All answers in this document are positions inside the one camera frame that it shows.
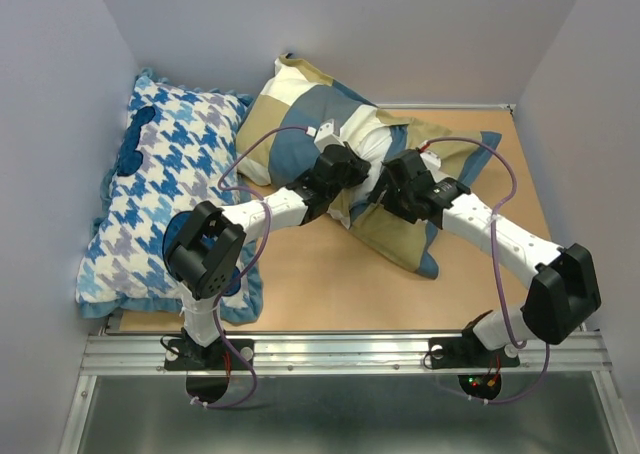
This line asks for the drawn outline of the blue tan white patchwork pillow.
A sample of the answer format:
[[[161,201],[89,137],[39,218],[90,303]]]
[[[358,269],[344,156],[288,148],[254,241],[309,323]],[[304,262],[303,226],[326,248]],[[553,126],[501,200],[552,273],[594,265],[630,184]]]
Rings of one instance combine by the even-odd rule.
[[[383,161],[435,138],[433,152],[441,171],[471,185],[489,162],[501,135],[492,131],[455,131],[415,117],[395,116],[304,59],[283,55],[274,75],[253,101],[236,136],[244,154],[240,172],[259,186],[280,188],[311,168],[320,154],[308,127],[333,120],[339,137],[371,164],[369,178],[342,192],[328,209],[357,239],[401,268],[435,279],[439,266],[428,249],[438,229],[408,223],[371,204]]]

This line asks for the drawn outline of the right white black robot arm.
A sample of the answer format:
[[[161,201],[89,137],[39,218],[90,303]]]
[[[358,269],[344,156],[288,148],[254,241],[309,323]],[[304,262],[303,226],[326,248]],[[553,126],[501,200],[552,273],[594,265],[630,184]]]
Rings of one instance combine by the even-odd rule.
[[[593,257],[584,246],[562,247],[499,215],[460,181],[408,149],[383,162],[373,202],[407,221],[431,223],[490,255],[527,288],[520,306],[481,315],[460,340],[463,358],[482,364],[496,350],[540,340],[562,343],[602,304]]]

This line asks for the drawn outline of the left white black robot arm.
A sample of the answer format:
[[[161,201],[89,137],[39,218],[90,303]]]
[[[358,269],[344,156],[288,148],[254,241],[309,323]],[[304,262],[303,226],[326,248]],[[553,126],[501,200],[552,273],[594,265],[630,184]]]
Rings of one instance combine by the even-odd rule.
[[[224,352],[218,304],[223,292],[240,283],[242,249],[273,230],[297,227],[324,215],[344,190],[362,184],[370,163],[349,145],[324,148],[312,168],[263,198],[217,207],[203,201],[175,215],[164,235],[168,273],[182,286],[182,336],[188,355],[199,367],[215,366]]]

